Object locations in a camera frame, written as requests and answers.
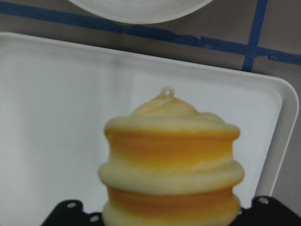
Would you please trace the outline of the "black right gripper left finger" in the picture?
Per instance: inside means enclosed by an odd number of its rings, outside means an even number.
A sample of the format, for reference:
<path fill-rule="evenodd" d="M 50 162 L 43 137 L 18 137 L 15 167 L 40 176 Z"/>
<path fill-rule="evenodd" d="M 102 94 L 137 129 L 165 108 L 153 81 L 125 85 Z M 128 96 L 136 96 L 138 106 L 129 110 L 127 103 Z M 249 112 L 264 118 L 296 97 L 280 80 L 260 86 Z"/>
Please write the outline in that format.
<path fill-rule="evenodd" d="M 79 200 L 65 200 L 58 203 L 42 226 L 103 226 L 100 212 L 85 213 Z"/>

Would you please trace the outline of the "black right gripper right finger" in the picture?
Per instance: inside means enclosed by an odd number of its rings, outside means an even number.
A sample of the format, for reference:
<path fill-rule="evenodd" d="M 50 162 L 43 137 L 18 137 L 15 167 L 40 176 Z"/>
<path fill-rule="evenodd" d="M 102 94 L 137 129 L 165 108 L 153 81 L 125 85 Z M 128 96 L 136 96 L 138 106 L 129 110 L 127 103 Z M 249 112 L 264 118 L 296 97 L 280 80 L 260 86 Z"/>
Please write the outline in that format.
<path fill-rule="evenodd" d="M 256 196 L 238 217 L 240 226 L 301 226 L 301 217 L 277 199 Z"/>

